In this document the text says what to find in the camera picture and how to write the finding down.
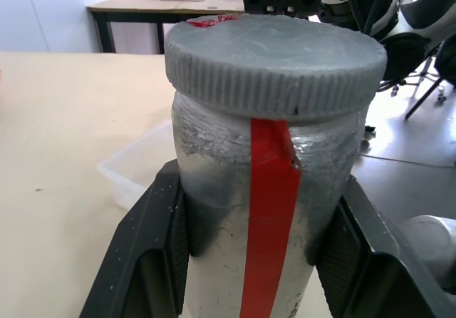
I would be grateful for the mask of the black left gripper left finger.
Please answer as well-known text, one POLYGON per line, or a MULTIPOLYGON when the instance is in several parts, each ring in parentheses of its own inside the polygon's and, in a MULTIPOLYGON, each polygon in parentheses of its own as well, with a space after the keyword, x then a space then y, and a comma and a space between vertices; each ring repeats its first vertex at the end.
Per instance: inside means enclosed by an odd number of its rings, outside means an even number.
POLYGON ((81 316, 180 316, 189 258, 183 189, 171 160, 118 224, 81 316))

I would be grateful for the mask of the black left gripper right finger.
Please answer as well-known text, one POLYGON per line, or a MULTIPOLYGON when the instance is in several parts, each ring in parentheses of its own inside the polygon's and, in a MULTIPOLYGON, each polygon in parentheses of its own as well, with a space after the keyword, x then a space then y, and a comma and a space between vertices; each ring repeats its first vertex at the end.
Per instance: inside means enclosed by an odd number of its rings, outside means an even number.
POLYGON ((448 299, 399 229, 349 176, 305 182, 306 261, 332 317, 447 317, 448 299))

